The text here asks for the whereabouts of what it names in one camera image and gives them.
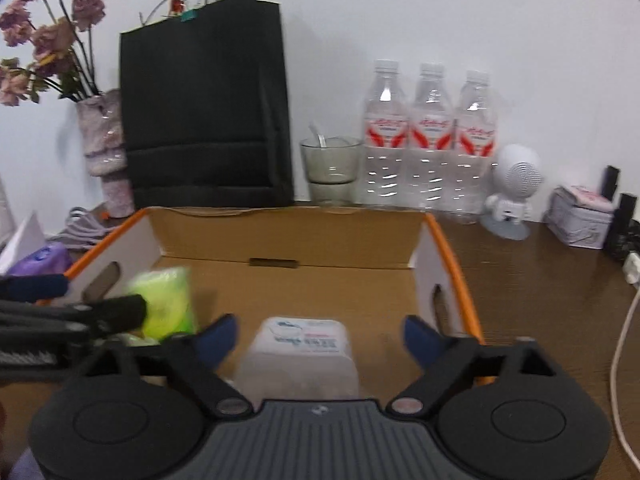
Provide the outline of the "green tissue packet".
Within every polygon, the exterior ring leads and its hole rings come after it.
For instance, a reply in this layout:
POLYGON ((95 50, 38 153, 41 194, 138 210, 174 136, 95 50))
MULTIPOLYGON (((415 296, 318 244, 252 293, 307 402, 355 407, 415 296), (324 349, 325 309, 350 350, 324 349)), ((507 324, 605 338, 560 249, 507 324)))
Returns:
POLYGON ((140 273, 128 283, 126 291, 140 295, 146 302, 141 327, 144 338, 160 341, 172 334, 196 332, 187 268, 174 266, 140 273))

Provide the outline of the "clear cotton swab container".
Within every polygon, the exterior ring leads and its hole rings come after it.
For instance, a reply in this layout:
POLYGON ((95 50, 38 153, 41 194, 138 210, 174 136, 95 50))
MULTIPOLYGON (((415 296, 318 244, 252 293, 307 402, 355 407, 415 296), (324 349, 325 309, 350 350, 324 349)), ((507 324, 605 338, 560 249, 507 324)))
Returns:
POLYGON ((345 325, 313 318, 267 318, 232 384, 255 408, 265 400, 354 400, 360 395, 345 325))

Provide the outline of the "purple tissue pack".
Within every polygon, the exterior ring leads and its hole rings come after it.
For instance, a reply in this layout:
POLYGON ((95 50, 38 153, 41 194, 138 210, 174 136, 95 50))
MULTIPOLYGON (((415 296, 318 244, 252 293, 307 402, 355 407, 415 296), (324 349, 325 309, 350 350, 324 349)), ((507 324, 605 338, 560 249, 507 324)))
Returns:
POLYGON ((63 274, 72 265, 64 244, 44 237, 33 212, 9 238, 1 252, 2 276, 63 274))

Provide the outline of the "purple flower vase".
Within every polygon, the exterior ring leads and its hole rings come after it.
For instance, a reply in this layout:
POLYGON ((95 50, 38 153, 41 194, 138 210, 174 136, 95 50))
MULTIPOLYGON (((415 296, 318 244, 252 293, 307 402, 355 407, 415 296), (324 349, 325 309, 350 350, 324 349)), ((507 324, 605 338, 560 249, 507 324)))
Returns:
POLYGON ((120 91, 113 89, 76 104, 86 168, 100 180, 104 207, 113 219, 134 213, 134 196, 122 130, 120 91))

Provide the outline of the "red cardboard box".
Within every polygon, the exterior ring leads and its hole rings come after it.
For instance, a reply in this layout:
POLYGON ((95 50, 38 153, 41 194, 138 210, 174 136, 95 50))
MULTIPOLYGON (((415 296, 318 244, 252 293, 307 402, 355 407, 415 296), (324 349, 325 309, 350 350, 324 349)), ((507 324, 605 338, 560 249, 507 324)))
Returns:
POLYGON ((173 266, 190 272, 198 324, 238 318, 240 351, 273 316, 343 323, 361 389, 380 400, 418 374, 402 348, 406 315, 483 333, 442 228, 408 210, 146 208, 74 262, 67 297, 117 296, 136 275, 173 266))

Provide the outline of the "white power strip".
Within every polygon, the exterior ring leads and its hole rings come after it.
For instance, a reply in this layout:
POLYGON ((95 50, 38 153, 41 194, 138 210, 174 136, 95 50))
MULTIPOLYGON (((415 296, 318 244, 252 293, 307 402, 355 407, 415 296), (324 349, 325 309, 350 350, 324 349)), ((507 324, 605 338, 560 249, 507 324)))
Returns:
POLYGON ((623 264, 623 274, 629 285, 638 287, 640 284, 640 255, 631 252, 623 264))

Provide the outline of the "small tin box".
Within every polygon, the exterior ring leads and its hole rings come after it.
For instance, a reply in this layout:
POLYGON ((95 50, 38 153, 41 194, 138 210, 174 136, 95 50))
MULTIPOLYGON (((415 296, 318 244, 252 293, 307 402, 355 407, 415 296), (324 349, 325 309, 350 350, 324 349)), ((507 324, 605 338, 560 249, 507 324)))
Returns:
POLYGON ((614 205, 578 185, 560 185, 550 195, 544 224, 566 246, 600 250, 614 214, 614 205))

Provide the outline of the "black paper bag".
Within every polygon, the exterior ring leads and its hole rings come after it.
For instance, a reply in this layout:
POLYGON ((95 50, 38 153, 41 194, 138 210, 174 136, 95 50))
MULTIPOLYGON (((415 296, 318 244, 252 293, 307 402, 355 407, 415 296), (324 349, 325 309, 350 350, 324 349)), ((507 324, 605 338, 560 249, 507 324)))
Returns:
POLYGON ((205 0, 120 36, 134 204, 291 205, 294 176, 280 6, 205 0))

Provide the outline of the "dried pink flowers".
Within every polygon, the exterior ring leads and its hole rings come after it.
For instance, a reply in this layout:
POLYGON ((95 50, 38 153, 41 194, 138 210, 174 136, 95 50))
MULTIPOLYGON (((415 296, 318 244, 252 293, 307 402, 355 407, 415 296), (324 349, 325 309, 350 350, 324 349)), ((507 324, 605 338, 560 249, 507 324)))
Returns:
POLYGON ((99 96, 93 29, 105 15, 104 0, 11 0, 1 39, 9 48, 31 47, 32 59, 2 58, 1 104, 37 103, 49 90, 75 103, 99 96))

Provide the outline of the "white robot figurine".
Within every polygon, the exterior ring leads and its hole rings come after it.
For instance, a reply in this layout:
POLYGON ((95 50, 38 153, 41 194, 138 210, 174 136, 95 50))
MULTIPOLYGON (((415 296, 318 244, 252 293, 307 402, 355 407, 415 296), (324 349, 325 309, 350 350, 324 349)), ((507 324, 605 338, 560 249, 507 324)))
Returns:
POLYGON ((509 144, 498 153, 492 172, 495 193, 484 203, 480 224, 504 240, 521 242, 529 237, 525 218, 529 200, 538 192, 544 176, 537 153, 521 144, 509 144))

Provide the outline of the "left water bottle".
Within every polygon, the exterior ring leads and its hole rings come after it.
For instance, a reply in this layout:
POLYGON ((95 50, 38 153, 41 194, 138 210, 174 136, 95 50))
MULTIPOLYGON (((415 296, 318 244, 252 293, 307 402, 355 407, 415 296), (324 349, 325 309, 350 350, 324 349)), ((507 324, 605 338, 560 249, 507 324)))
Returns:
POLYGON ((362 131, 363 203, 395 206, 409 134, 409 112, 397 61, 374 63, 373 81, 364 101, 362 131))

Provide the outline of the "water bottle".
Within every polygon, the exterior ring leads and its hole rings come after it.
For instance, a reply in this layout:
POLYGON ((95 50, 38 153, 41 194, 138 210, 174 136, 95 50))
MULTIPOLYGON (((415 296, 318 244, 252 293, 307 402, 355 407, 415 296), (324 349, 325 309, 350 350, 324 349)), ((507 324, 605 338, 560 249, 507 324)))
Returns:
POLYGON ((397 61, 374 63, 373 81, 364 101, 362 131, 363 203, 395 206, 409 134, 409 112, 397 61))
POLYGON ((421 65, 409 126, 407 202, 414 209, 437 210, 442 206, 454 130, 454 112, 442 64, 421 65))
POLYGON ((454 115, 449 212, 457 222, 475 223, 482 213, 496 145, 497 112, 490 76, 469 70, 454 115))

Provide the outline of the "grey glass cup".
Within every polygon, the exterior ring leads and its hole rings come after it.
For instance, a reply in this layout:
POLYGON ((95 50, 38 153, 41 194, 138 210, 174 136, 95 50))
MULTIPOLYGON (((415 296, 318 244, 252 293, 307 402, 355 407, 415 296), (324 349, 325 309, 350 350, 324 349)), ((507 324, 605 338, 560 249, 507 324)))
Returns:
POLYGON ((351 136, 327 136, 315 122, 311 138, 299 143, 310 200, 322 206, 356 203, 362 142, 351 136))

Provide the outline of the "right water bottle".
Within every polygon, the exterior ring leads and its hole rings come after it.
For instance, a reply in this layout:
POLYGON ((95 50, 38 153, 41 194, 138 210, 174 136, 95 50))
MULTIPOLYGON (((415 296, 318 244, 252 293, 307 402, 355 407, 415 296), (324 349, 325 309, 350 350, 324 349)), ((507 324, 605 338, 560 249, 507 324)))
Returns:
POLYGON ((475 223, 482 213, 496 145, 497 112, 490 76, 469 70, 454 115, 449 212, 457 222, 475 223))

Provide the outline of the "middle water bottle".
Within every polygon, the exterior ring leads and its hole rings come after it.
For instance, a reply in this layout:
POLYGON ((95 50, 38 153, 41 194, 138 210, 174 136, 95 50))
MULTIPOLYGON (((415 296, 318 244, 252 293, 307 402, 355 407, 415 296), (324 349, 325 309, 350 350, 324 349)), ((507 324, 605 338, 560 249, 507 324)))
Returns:
POLYGON ((442 64, 421 65, 409 126, 407 202, 414 209, 437 210, 442 206, 454 130, 454 112, 442 64))

